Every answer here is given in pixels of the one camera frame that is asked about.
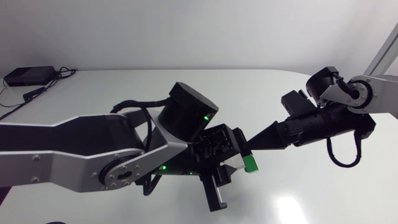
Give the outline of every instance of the screw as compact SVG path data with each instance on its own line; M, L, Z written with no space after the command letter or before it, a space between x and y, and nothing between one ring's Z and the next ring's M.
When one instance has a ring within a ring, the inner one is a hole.
M32 161L40 161L42 158L40 157L40 155L36 154L34 156L32 156Z
M40 179L38 177L32 177L30 180L32 183L39 183Z

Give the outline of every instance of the power adapter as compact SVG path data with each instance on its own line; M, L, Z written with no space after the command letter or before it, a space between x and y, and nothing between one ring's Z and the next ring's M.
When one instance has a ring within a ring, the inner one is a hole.
M47 85L57 76L53 66L17 68L4 77L9 86Z

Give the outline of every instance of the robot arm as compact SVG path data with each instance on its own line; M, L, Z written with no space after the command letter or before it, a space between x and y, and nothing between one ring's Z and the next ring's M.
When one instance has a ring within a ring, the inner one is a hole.
M349 83L336 78L337 70L327 67L309 79L307 91L317 106L301 90L283 96L290 116L249 141L239 128L232 130L225 124L205 129L218 107L183 83L176 83L163 104L124 101L113 110L142 108L139 111L80 116L53 126L3 123L0 187L53 182L92 192L134 182L149 195L162 175L197 175L210 210L226 208L218 187L230 183L237 169L257 170L252 150L285 149L327 139L331 155L330 138L355 131L358 157L345 167L359 162L361 139L376 125L368 113L398 111L396 104L386 100L395 96L398 82L390 76L358 76ZM165 107L158 112L147 109L151 106ZM145 122L155 128L149 128L143 142L136 127Z

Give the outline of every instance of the white table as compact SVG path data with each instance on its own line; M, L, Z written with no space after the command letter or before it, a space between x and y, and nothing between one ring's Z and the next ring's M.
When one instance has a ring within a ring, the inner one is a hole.
M108 113L126 99L164 99L180 81L219 106L210 126L238 126L249 139L288 116L281 96L305 89L308 78L276 70L78 72L3 122L53 124L77 115ZM35 88L6 90L0 102L18 103L23 93ZM165 176L148 197L135 185L93 193L49 183L13 187L0 207L0 223L398 223L398 122L389 114L373 118L376 130L363 141L357 167L335 166L325 141L256 151L260 171L237 171L233 182L220 188L228 208L217 212L209 212L198 177ZM332 141L338 159L354 159L352 133Z

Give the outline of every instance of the wire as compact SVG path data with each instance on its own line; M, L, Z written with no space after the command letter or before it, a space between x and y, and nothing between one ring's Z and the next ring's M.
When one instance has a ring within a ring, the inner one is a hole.
M357 99L359 97L359 93L356 93L355 90L349 87L347 83L344 82L344 78L339 76L337 73L332 73L333 77L336 78L336 83L340 87L343 92L349 94L353 99Z
M155 189L157 183L159 183L159 180L161 177L162 177L162 175L156 174L154 179L151 181L150 176L149 176L149 180L146 181L146 184L142 188L145 196L150 195L154 191L154 189Z
M159 107L170 104L172 101L171 98L167 98L165 100L160 101L151 101L151 102L138 102L135 100L125 100L113 107L111 113L117 113L125 108L151 108L151 107Z
M335 155L333 154L333 150L331 148L331 140L330 140L330 138L326 139L328 154L334 164L336 164L340 167L344 167L344 168L351 168L351 167L354 167L359 164L359 162L361 160L361 156L362 156L361 135L360 135L359 131L354 132L354 139L355 139L355 145L356 145L356 158L355 158L354 162L352 162L350 164L344 164L336 159Z
M21 105L21 103L19 103L17 105L11 105L11 106L3 105L0 103L0 106L6 107L6 108L12 108L12 107L19 106L19 105Z
M12 113L14 113L15 111L21 109L23 106L25 106L26 104L30 103L32 100L34 100L34 99L36 99L37 97L39 97L41 94L43 94L44 92L46 92L49 88L53 87L60 79L69 78L69 77L71 77L72 75L74 75L77 71L78 71L77 69L69 69L69 68L67 68L67 67L61 67L60 70L57 72L56 77L53 78L53 79L49 82L49 84L43 88L43 90L42 90L41 92L39 92L38 94L34 95L34 96L33 96L32 98L30 98L29 100L27 100L27 101L25 101L25 102L23 102L23 103L20 103L20 104L17 104L17 105L11 105L11 106L6 106L6 105L0 104L0 106L6 107L6 108L10 108L10 107L15 107L15 106L17 106L17 107L14 108L12 111L10 111L10 112L8 112L8 113L2 115L2 116L0 117L0 120L6 118L6 117L9 116L10 114L12 114ZM70 72L70 74L69 74L69 75L62 76L62 74L65 73L65 72Z
M142 112L144 113L147 124L148 124L148 134L147 134L147 142L146 142L146 151L149 151L150 142L152 141L152 120L150 118L150 114L147 110L149 107L158 107L158 106L165 106L171 103L171 98L167 98L165 100L160 101L151 101L151 102L138 102L135 100L125 100L113 107L111 113L117 113L125 108L141 108Z
M150 114L147 108L150 107L159 107L159 106L166 106L172 102L171 98L167 98L165 100L160 101L150 101L150 102L138 102L135 100L125 100L113 107L111 113L117 113L125 108L141 108L142 112L144 113L146 120L147 120L147 142L145 145L145 149L148 152L150 149L150 142L152 141L152 120L150 118ZM142 191L145 196L148 196L152 193L155 189L157 183L159 182L162 175L157 174L155 175L154 179L151 180L151 174L147 174L146 176L142 177L145 178L145 184L142 186Z

